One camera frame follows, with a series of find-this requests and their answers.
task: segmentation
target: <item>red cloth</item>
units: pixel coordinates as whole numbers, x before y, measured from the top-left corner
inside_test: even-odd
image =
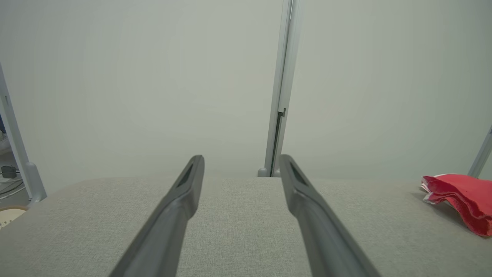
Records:
[[[492,236],[492,181],[461,174],[422,177],[431,193],[427,201],[447,200],[461,215],[468,228],[482,237]]]

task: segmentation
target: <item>stack of folded cloth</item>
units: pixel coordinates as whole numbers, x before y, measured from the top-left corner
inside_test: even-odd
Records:
[[[460,213],[468,228],[482,237],[492,236],[492,181],[461,174],[422,177],[428,194],[424,201],[448,201]]]

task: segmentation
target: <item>gray floor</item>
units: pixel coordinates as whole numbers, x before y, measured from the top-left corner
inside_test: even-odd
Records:
[[[8,206],[27,206],[29,203],[28,192],[26,189],[23,189],[8,198],[0,200],[0,208]]]

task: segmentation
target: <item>gray tablecloth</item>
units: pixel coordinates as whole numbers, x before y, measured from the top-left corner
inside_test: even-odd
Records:
[[[0,231],[0,275],[107,276],[174,179],[69,186]],[[490,276],[492,240],[451,207],[422,202],[419,181],[316,180],[383,276]],[[310,276],[279,178],[205,178],[178,276]]]

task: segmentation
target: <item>white backdrop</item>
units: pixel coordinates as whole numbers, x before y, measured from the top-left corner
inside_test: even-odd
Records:
[[[282,152],[312,178],[466,174],[492,123],[492,2],[305,3]]]
[[[105,176],[256,176],[282,0],[7,0],[0,62],[48,194]]]

